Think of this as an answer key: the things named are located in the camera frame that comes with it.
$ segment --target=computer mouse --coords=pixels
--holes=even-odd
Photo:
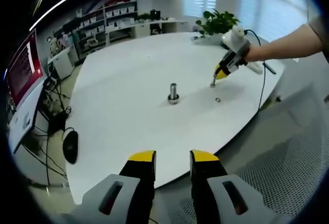
[[[69,132],[63,141],[63,154],[65,159],[75,164],[78,157],[78,133],[73,130]]]

